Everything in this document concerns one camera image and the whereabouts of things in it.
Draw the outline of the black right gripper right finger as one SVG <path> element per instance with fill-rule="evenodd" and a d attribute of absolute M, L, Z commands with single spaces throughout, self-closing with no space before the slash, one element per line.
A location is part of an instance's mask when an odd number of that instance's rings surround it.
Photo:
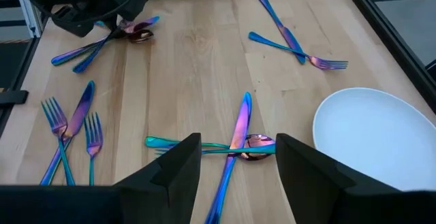
<path fill-rule="evenodd" d="M 286 133 L 277 167 L 297 223 L 434 223 L 434 191 L 400 191 Z"/>

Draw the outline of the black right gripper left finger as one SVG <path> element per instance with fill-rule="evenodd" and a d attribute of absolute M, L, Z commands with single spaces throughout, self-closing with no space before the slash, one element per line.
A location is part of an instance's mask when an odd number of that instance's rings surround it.
<path fill-rule="evenodd" d="M 189 223 L 201 166 L 201 135 L 112 186 L 1 186 L 1 222 Z"/>

